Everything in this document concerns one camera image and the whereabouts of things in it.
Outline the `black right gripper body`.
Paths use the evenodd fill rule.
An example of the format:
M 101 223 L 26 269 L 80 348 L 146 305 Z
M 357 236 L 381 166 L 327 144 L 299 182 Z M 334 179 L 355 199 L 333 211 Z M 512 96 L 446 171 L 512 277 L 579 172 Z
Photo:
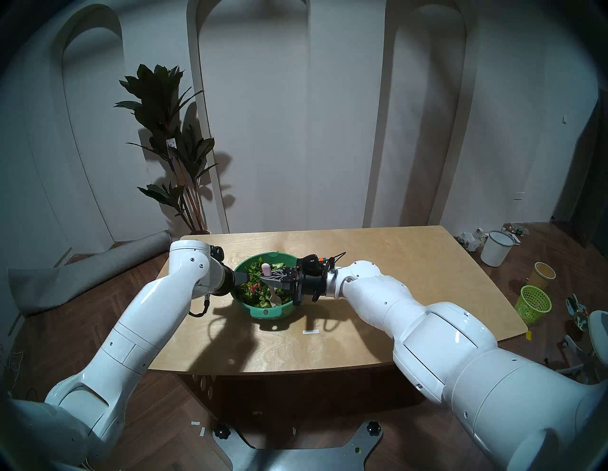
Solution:
M 301 304 L 305 296 L 310 296 L 313 302 L 326 296 L 328 271 L 325 265 L 299 265 L 295 273 L 293 304 Z

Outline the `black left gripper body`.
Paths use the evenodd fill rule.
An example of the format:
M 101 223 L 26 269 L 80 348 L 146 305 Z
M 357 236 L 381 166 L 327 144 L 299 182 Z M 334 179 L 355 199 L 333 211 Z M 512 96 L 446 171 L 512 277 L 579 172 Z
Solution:
M 223 262 L 212 260 L 212 295 L 227 295 L 234 286 L 233 270 Z

